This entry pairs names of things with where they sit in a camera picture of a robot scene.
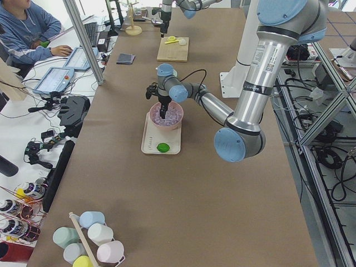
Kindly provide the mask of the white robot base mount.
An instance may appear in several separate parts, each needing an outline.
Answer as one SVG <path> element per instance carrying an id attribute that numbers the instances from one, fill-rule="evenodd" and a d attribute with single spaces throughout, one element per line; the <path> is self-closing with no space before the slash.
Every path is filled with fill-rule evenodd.
<path id="1" fill-rule="evenodd" d="M 220 87 L 223 98 L 239 98 L 249 66 L 238 61 L 229 72 L 220 72 Z"/>

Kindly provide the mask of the person's hand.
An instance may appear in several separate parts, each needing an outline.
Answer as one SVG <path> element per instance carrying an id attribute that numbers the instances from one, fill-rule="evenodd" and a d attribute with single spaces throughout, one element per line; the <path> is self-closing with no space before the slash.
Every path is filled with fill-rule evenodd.
<path id="1" fill-rule="evenodd" d="M 60 45 L 51 48 L 51 54 L 53 56 L 67 57 L 72 53 L 73 49 L 67 45 Z"/>

